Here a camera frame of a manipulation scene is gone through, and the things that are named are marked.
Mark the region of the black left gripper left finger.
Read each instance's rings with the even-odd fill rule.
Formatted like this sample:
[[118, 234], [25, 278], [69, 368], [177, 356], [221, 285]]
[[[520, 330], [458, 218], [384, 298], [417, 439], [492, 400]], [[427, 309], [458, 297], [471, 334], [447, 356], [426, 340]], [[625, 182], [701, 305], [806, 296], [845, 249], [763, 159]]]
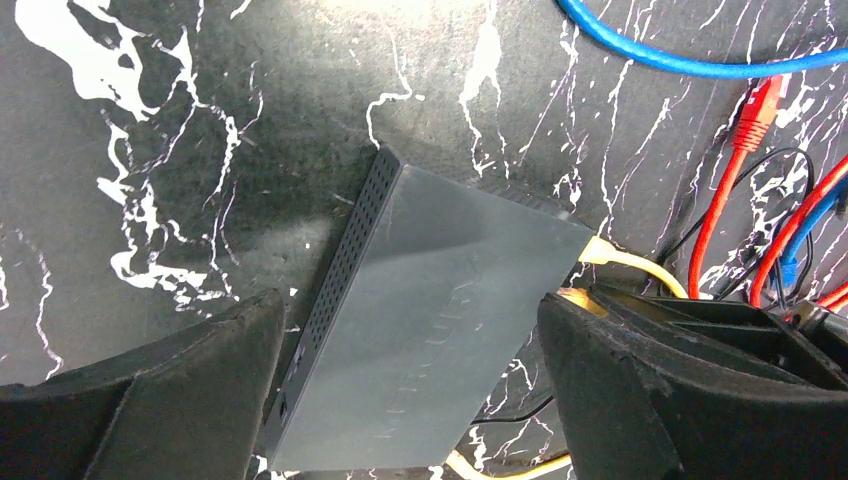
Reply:
[[5, 479], [242, 479], [283, 342], [276, 290], [156, 342], [1, 389]]

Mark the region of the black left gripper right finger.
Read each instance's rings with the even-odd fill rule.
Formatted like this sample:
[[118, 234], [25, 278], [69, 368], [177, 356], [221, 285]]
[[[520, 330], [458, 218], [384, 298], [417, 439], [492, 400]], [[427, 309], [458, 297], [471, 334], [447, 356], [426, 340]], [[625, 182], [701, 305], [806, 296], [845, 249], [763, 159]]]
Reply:
[[843, 479], [847, 389], [722, 367], [547, 295], [537, 327], [581, 479]]

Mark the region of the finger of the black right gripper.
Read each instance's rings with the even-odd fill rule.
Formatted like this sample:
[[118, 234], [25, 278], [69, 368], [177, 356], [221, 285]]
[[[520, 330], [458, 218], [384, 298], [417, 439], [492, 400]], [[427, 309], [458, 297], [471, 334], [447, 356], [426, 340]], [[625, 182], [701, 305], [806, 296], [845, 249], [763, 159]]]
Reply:
[[847, 323], [807, 305], [774, 314], [730, 301], [637, 295], [596, 284], [614, 325], [722, 367], [832, 391], [847, 389]]

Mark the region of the black network switch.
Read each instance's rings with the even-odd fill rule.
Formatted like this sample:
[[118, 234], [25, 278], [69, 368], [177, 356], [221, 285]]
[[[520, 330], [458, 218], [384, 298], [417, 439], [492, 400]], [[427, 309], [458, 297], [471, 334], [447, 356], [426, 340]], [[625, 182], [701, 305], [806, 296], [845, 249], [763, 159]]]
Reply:
[[442, 463], [591, 237], [550, 203], [381, 147], [263, 427], [269, 467]]

